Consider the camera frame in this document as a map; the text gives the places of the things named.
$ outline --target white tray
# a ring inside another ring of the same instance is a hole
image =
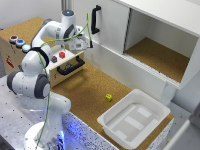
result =
[[[137,148],[166,118],[170,109],[140,90],[133,90],[97,121],[126,149]]]

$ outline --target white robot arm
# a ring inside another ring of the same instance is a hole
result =
[[[71,10],[64,10],[62,12],[61,23],[49,19],[43,22],[42,27],[32,40],[31,50],[22,61],[23,72],[12,72],[7,78],[9,89],[15,94],[22,95],[22,106],[24,108],[44,110],[47,105],[47,96],[50,93],[50,82],[47,76],[42,74],[42,71],[43,67],[47,67],[51,61],[53,52],[48,44],[44,44],[41,47],[44,43],[43,39],[46,36],[54,39],[65,39],[58,40],[56,44],[69,44],[70,50],[86,49],[87,43],[84,33],[80,33],[82,29],[82,27],[76,26],[76,17]],[[39,145],[41,148],[49,149],[48,143],[52,139],[55,139],[62,131],[61,114],[69,112],[70,108],[71,102],[69,99],[55,93],[51,94],[48,119],[46,120]],[[38,132],[35,140],[39,139],[40,133],[41,130]]]

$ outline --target yellow object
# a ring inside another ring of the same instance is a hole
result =
[[[106,100],[107,100],[108,102],[110,102],[110,101],[112,100],[112,95],[107,94],[105,98],[106,98]]]

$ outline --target white plastic bin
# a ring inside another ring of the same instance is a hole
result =
[[[137,148],[166,118],[170,109],[135,89],[97,121],[105,133],[126,149]]]

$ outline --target wooden countertop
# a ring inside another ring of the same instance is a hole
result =
[[[42,22],[43,20],[39,17],[30,19],[0,31],[0,37],[9,42],[9,37],[11,35],[18,35],[19,38],[24,39],[26,43],[30,44]],[[58,84],[52,88],[51,91],[69,98],[72,102],[72,113],[117,146],[120,150],[123,149],[104,133],[102,126],[97,123],[97,118],[131,92],[131,89],[86,63],[83,70]],[[113,96],[111,102],[105,100],[106,94],[111,94]],[[172,119],[173,115],[170,114],[148,136],[137,150],[146,149]]]

